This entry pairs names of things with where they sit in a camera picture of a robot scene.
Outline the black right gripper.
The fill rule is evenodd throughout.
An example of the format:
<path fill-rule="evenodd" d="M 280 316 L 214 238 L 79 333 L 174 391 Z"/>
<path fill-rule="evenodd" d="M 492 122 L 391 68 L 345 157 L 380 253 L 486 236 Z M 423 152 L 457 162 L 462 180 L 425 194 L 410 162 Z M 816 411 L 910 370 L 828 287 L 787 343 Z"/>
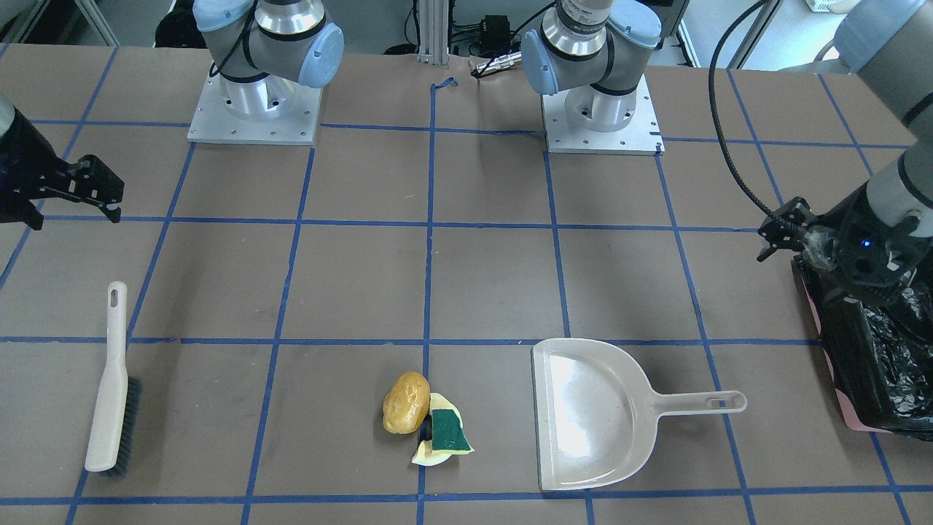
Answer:
<path fill-rule="evenodd" d="M 96 207 L 110 222 L 121 220 L 125 182 L 99 157 L 68 164 L 19 109 L 2 119 L 1 222 L 42 230 L 34 199 L 61 198 Z"/>

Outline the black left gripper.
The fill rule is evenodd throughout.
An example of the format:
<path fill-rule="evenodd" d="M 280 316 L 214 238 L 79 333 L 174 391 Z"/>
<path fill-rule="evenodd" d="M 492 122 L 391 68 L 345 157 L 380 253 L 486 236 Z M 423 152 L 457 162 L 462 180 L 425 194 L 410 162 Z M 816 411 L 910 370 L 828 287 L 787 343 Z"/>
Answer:
<path fill-rule="evenodd" d="M 872 306 L 890 306 L 912 284 L 931 249 L 915 236 L 919 216 L 910 212 L 889 226 L 870 207 L 867 192 L 852 192 L 829 212 L 816 215 L 794 197 L 761 223 L 757 262 L 781 249 L 804 253 L 844 295 Z"/>

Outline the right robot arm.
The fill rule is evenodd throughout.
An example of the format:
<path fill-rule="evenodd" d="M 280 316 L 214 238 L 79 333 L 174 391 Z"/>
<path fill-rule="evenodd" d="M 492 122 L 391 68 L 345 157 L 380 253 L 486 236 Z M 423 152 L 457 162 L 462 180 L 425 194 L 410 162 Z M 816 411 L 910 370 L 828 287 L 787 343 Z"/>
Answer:
<path fill-rule="evenodd" d="M 96 207 L 110 222 L 121 220 L 125 183 L 93 154 L 67 163 L 33 123 L 1 97 L 1 222 L 41 230 L 36 200 L 60 198 Z"/>

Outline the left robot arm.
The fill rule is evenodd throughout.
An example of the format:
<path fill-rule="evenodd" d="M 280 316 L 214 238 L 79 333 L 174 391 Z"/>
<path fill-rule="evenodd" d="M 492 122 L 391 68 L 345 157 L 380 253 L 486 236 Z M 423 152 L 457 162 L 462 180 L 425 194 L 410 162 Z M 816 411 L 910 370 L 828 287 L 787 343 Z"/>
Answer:
<path fill-rule="evenodd" d="M 799 253 L 844 295 L 892 303 L 931 253 L 932 7 L 860 1 L 835 33 L 840 62 L 914 136 L 894 162 L 823 214 L 797 197 L 768 214 L 757 260 Z"/>

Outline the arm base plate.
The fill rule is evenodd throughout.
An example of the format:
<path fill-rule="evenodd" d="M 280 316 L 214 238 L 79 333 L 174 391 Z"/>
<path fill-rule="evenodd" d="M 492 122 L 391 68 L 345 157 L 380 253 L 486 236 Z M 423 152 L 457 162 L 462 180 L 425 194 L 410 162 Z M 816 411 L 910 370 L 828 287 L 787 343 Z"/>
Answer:
<path fill-rule="evenodd" d="M 662 132 L 643 75 L 632 93 L 574 87 L 541 96 L 547 150 L 558 154 L 662 155 Z"/>
<path fill-rule="evenodd" d="M 237 83 L 208 77 L 187 139 L 216 145 L 313 146 L 323 90 L 269 76 Z"/>

